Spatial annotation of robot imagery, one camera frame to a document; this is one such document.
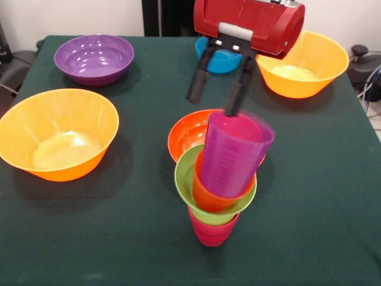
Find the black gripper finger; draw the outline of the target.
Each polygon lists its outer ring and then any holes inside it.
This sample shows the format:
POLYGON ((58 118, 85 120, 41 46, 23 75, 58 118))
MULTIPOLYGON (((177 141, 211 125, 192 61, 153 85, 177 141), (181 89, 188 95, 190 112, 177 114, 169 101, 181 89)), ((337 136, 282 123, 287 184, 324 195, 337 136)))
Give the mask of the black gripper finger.
POLYGON ((256 55, 256 53, 253 53, 243 58, 241 73, 238 80, 232 86, 224 108, 224 115, 226 117, 236 117, 239 113, 248 87, 252 81, 256 55))
POLYGON ((207 67, 216 50, 217 46, 215 43, 213 41, 208 41, 204 52, 196 65, 196 69, 186 95, 186 99, 192 104, 199 104, 200 102, 209 77, 207 67))

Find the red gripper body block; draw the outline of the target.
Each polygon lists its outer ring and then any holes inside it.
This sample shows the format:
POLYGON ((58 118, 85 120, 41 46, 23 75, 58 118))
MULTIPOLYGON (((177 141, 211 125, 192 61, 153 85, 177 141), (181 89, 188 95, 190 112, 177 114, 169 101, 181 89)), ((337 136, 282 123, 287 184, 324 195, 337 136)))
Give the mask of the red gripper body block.
POLYGON ((217 49, 284 58, 302 30, 305 5, 297 1, 195 1, 195 31, 217 49))

